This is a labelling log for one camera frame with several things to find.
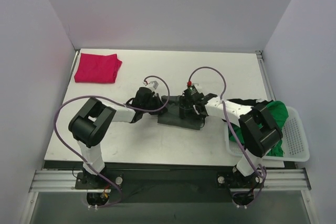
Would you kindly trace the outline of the grey t shirt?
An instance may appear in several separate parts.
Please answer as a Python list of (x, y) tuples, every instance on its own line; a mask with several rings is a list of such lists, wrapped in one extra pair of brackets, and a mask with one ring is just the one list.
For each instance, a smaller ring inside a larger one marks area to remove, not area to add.
[(183, 95), (171, 96), (165, 108), (167, 111), (157, 117), (158, 124), (189, 130), (200, 130), (205, 125), (205, 117), (196, 114)]

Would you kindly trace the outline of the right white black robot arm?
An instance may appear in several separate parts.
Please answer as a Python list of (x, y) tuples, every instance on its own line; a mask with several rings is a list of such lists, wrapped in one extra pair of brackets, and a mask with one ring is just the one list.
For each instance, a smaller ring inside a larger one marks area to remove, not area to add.
[(256, 175), (266, 178), (262, 158), (282, 139), (283, 134), (269, 109), (263, 104), (242, 105), (215, 94), (204, 95), (190, 81), (180, 97), (183, 108), (197, 116), (224, 120), (243, 156), (235, 166), (233, 182), (245, 186)]

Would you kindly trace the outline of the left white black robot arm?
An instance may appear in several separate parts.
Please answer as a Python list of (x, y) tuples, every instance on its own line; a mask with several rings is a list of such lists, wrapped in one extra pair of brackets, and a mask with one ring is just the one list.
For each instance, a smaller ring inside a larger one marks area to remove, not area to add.
[(88, 174), (88, 183), (94, 188), (106, 183), (100, 143), (112, 122), (136, 123), (145, 113), (162, 115), (166, 112), (154, 88), (140, 87), (135, 97), (122, 106), (107, 106), (97, 98), (89, 98), (68, 125), (85, 159), (83, 171)]

